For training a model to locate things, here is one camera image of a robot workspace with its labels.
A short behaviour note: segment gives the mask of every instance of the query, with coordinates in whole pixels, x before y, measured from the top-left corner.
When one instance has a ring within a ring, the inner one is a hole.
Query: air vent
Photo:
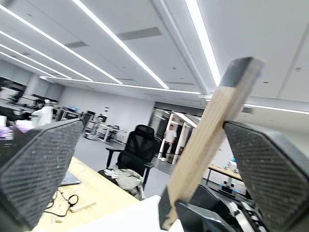
[[[185,85],[185,86],[193,86],[193,83],[190,82],[175,82],[175,81],[165,81],[165,84],[174,84],[174,85]]]
[[[243,113],[247,113],[247,114],[253,114],[253,108],[249,108],[249,107],[244,107],[242,109]]]
[[[77,47],[86,47],[88,45],[85,44],[83,41],[78,41],[78,42],[67,43],[65,44],[65,46],[68,48],[77,48]]]
[[[160,32],[159,28],[155,27],[155,28],[146,28],[142,30],[128,31],[120,33],[117,36],[121,40],[134,40],[159,35],[162,35],[162,33]]]
[[[201,102],[199,100],[191,100],[191,99],[186,99],[186,98],[181,98],[183,101],[188,101],[188,102]]]
[[[122,80],[122,81],[135,81],[132,78],[117,78],[118,80]]]
[[[22,53],[24,56],[26,56],[26,57],[29,57],[30,56],[30,53],[28,53],[28,52],[23,52]]]
[[[150,93],[145,93],[145,95],[148,95],[148,96],[153,96],[153,97],[161,97],[161,95],[157,95],[157,94],[150,94]]]

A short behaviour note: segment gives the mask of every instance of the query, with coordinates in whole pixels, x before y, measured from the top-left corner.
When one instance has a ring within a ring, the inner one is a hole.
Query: ceiling
[[[72,0],[13,0],[8,9],[126,85],[161,86]],[[184,0],[82,0],[169,88],[211,94],[216,85]],[[199,0],[221,76],[229,62],[255,56],[267,62],[251,96],[309,104],[308,0]],[[115,83],[93,67],[0,10],[0,30],[94,81]],[[0,43],[73,79],[83,78],[0,35]],[[1,52],[13,55],[0,47]],[[40,73],[3,55],[17,66]],[[48,73],[44,67],[20,57]],[[199,95],[83,83],[53,82],[139,99],[204,108]]]

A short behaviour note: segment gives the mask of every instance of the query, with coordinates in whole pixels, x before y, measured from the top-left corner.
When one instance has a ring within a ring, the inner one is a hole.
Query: wooden plank
[[[168,230],[177,219],[174,203],[190,201],[225,137],[223,122],[239,114],[263,66],[255,58],[236,59],[229,65],[163,192],[158,206],[162,229]]]

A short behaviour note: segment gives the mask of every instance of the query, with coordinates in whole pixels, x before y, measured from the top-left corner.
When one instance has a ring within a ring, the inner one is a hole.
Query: white desk
[[[106,215],[68,232],[159,232],[158,203],[160,197],[155,195],[133,204],[118,212]],[[169,232],[183,232],[179,220]]]
[[[126,133],[125,130],[120,130],[120,129],[111,128],[111,127],[106,126],[106,125],[103,124],[103,123],[100,123],[99,126],[100,126],[100,128],[104,128],[104,129],[106,130],[106,133],[105,133],[105,136],[104,136],[104,139],[103,139],[103,142],[105,142],[105,143],[106,143],[106,140],[107,140],[107,138],[108,138],[108,135],[109,135],[110,131],[118,131],[118,132]]]

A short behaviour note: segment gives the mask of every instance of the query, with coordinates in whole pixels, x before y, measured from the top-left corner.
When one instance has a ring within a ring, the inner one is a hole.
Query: chair armrest
[[[147,169],[151,169],[154,167],[154,164],[153,163],[145,163],[144,166],[147,168]]]
[[[109,151],[107,162],[106,162],[106,169],[110,167],[111,161],[112,161],[112,155],[114,152],[120,152],[122,151],[121,149],[115,149],[113,147],[107,147],[106,150]]]
[[[107,147],[106,150],[108,150],[108,151],[110,151],[110,152],[111,152],[111,151],[113,151],[113,152],[114,152],[114,151],[116,151],[116,152],[123,151],[123,149],[116,149],[116,148],[113,148],[113,147]]]
[[[150,169],[152,169],[154,167],[154,164],[153,163],[145,163],[144,167],[146,168],[146,173],[145,173],[144,182],[143,182],[143,189],[145,188],[145,185],[147,183],[147,179],[148,179]]]

